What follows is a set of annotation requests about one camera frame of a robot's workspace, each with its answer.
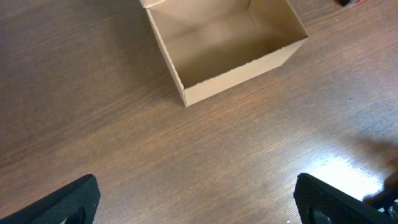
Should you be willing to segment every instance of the cardboard box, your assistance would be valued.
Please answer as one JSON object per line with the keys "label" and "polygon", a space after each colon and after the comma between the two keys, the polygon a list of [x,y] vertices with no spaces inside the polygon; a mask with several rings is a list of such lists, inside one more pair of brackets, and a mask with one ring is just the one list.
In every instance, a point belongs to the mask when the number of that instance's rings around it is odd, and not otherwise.
{"label": "cardboard box", "polygon": [[141,0],[185,106],[281,66],[308,38],[286,0]]}

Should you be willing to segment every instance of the box flap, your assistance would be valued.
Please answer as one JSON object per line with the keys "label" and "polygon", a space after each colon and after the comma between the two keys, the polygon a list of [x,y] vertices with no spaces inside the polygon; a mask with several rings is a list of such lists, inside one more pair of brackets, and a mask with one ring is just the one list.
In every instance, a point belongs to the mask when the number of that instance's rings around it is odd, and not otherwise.
{"label": "box flap", "polygon": [[158,3],[164,2],[166,0],[140,0],[140,1],[144,8],[148,8]]}

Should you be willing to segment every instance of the laminate floor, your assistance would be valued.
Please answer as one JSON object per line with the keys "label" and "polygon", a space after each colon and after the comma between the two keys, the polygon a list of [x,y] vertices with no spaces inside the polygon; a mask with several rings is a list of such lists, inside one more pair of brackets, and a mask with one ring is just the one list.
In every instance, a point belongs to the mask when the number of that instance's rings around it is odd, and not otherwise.
{"label": "laminate floor", "polygon": [[136,0],[0,1],[0,217],[84,174],[95,223],[300,223],[398,169],[398,1],[293,0],[285,65],[184,108]]}

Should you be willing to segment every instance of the open cardboard box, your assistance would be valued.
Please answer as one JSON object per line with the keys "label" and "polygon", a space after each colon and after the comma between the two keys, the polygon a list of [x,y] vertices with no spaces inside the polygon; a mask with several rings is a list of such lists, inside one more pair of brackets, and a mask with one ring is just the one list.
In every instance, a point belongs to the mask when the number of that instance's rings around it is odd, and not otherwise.
{"label": "open cardboard box", "polygon": [[308,38],[286,0],[141,0],[185,106],[281,66]]}

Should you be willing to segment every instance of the black object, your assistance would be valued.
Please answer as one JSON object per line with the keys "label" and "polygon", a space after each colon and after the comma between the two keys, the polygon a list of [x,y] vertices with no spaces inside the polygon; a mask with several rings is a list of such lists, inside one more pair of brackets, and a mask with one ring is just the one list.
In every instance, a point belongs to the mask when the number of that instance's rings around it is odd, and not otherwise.
{"label": "black object", "polygon": [[372,200],[369,205],[372,208],[379,210],[384,209],[384,213],[392,217],[398,218],[398,203],[395,200],[398,198],[398,188],[386,188],[381,194],[377,195],[377,200]]}
{"label": "black object", "polygon": [[100,201],[95,176],[84,175],[0,220],[0,224],[91,224]]}
{"label": "black object", "polygon": [[294,199],[303,224],[398,223],[310,174],[298,176]]}
{"label": "black object", "polygon": [[340,4],[342,6],[346,6],[346,5],[348,5],[349,3],[352,3],[352,2],[356,2],[356,0],[340,0]]}

